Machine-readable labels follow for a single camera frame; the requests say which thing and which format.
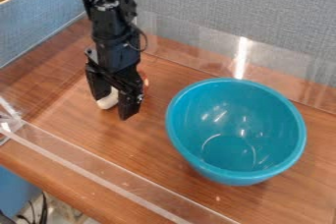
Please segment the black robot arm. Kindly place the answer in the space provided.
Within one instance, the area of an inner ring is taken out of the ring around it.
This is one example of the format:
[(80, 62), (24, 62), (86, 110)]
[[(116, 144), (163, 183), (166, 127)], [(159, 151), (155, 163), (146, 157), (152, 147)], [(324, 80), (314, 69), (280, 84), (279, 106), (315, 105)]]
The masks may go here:
[(146, 33), (134, 23), (134, 0), (82, 0), (92, 24), (95, 46), (86, 50), (86, 77), (92, 96), (104, 110), (118, 107), (123, 120), (140, 110), (144, 79), (138, 71), (147, 49)]

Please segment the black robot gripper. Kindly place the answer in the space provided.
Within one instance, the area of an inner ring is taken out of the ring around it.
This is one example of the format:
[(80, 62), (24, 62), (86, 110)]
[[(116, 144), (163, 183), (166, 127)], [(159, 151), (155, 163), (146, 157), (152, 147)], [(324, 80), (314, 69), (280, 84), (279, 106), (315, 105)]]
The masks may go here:
[(138, 32), (107, 36), (92, 34), (95, 48), (86, 50), (86, 77), (95, 100), (119, 91), (119, 114), (123, 120), (140, 109), (144, 83), (138, 72), (140, 39)]

